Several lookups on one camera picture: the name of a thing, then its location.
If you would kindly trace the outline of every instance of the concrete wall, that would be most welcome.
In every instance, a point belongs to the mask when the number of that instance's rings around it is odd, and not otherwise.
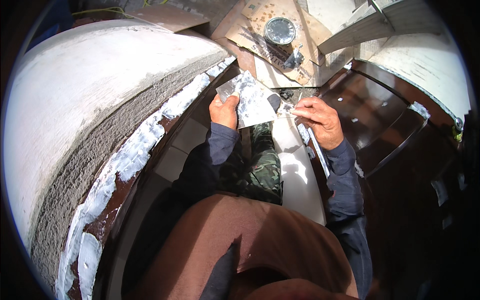
[[[227,55],[193,31],[112,20],[60,33],[24,56],[7,106],[5,178],[20,236],[41,273],[53,272],[50,284],[73,211],[102,164]]]

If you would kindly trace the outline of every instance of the navy blue sleeve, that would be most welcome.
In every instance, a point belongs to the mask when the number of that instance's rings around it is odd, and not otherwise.
[[[179,178],[172,183],[174,194],[190,204],[213,195],[220,165],[230,156],[239,137],[235,130],[211,122],[205,142],[190,151]]]
[[[367,296],[372,282],[372,260],[365,234],[363,197],[355,171],[355,151],[346,139],[325,152],[332,167],[327,180],[333,192],[327,202],[327,224],[342,245],[352,268],[360,299]]]

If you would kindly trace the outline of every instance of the white wall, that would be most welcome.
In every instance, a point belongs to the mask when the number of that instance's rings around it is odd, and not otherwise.
[[[218,53],[226,56],[218,44],[192,31],[171,34],[140,21],[112,20],[62,32],[24,56],[7,106],[4,166],[13,217],[27,249],[41,193],[75,143],[152,83]],[[172,94],[180,88],[165,86]]]

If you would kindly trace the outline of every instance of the white plaster wall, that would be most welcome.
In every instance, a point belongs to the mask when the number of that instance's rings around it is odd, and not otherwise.
[[[226,56],[192,31],[171,34],[140,21],[112,20],[60,33],[24,56],[7,106],[4,166],[27,249],[39,196],[75,141],[152,83],[219,52]],[[173,94],[182,87],[165,88]]]
[[[393,36],[369,61],[404,77],[438,99],[456,117],[470,110],[467,81],[455,43],[445,35]]]

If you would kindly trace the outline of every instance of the rough cement surface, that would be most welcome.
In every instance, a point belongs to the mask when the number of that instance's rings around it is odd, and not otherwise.
[[[43,279],[54,289],[60,253],[78,204],[88,193],[96,173],[139,124],[197,74],[228,54],[221,51],[167,75],[129,100],[94,128],[68,157],[51,185],[42,193],[41,207],[33,226],[31,257]]]

